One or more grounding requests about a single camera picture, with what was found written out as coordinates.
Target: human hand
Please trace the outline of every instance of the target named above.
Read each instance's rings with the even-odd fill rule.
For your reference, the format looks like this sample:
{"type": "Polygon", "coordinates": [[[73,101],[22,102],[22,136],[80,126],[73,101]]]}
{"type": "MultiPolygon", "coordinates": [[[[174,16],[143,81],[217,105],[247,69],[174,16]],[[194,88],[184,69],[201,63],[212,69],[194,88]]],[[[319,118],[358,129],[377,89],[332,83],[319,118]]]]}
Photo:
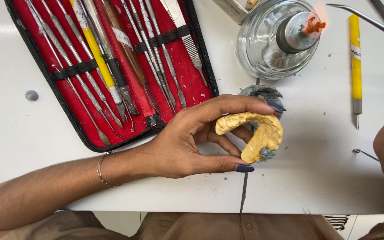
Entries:
{"type": "MultiPolygon", "coordinates": [[[[194,107],[185,108],[168,123],[161,133],[142,145],[141,154],[151,159],[154,176],[182,178],[198,173],[251,172],[252,166],[241,160],[241,151],[225,135],[217,135],[216,120],[223,114],[254,112],[263,115],[285,110],[257,97],[221,95],[194,107]],[[217,143],[229,155],[205,156],[199,153],[197,144],[217,143]]],[[[239,126],[232,134],[245,143],[253,133],[239,126]]]]}

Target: white countertop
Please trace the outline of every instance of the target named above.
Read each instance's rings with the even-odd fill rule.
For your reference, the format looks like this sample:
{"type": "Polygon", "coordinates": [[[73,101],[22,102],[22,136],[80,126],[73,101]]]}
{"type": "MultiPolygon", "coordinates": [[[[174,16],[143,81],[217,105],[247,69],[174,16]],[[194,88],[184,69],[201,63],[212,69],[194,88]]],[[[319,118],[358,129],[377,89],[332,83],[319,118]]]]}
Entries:
{"type": "MultiPolygon", "coordinates": [[[[333,2],[352,4],[381,21],[366,0],[333,2]]],[[[237,94],[240,88],[255,84],[256,79],[238,67],[233,55],[239,26],[212,1],[194,3],[220,93],[237,94]]],[[[384,124],[384,34],[360,20],[364,113],[358,131],[351,116],[350,14],[337,8],[328,8],[327,13],[329,26],[312,61],[296,76],[261,82],[284,95],[284,139],[275,159],[253,165],[256,171],[248,176],[244,212],[384,214],[384,176],[379,163],[352,153],[361,148],[374,154],[372,140],[384,124]]],[[[226,153],[215,144],[202,145],[200,150],[226,153]]],[[[75,133],[0,1],[0,182],[97,155],[75,133]],[[27,101],[27,90],[36,90],[39,99],[27,101]]],[[[147,178],[67,207],[235,213],[241,205],[243,180],[244,175],[237,172],[147,178]]]]}

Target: fingernail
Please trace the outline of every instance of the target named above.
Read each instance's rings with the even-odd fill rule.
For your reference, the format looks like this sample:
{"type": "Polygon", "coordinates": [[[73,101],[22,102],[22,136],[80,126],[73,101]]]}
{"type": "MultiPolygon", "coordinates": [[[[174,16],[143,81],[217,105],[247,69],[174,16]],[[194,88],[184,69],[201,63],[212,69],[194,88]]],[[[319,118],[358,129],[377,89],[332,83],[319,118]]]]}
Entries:
{"type": "Polygon", "coordinates": [[[253,172],[254,167],[247,164],[238,164],[236,166],[236,172],[253,172]]]}
{"type": "Polygon", "coordinates": [[[275,111],[279,112],[279,113],[286,111],[285,108],[279,106],[279,105],[276,104],[276,103],[273,103],[273,102],[266,102],[266,104],[267,104],[269,107],[273,108],[275,111]]]}

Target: wrist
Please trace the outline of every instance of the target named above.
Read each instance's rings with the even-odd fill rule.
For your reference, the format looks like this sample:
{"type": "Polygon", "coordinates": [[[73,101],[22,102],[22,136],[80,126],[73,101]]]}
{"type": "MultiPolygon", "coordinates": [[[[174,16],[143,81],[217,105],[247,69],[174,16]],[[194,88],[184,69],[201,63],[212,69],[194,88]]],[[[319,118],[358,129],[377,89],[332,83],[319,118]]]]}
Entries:
{"type": "Polygon", "coordinates": [[[104,157],[100,166],[103,179],[111,185],[120,185],[155,176],[146,164],[142,146],[104,157]]]}

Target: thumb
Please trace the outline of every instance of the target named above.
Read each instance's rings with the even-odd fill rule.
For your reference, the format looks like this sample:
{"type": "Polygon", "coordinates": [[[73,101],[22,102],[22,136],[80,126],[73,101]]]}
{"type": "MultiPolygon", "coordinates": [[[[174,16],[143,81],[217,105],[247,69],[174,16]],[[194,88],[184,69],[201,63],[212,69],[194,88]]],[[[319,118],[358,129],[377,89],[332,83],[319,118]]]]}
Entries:
{"type": "Polygon", "coordinates": [[[248,165],[240,158],[229,155],[201,155],[196,173],[212,172],[253,172],[254,167],[248,165]]]}

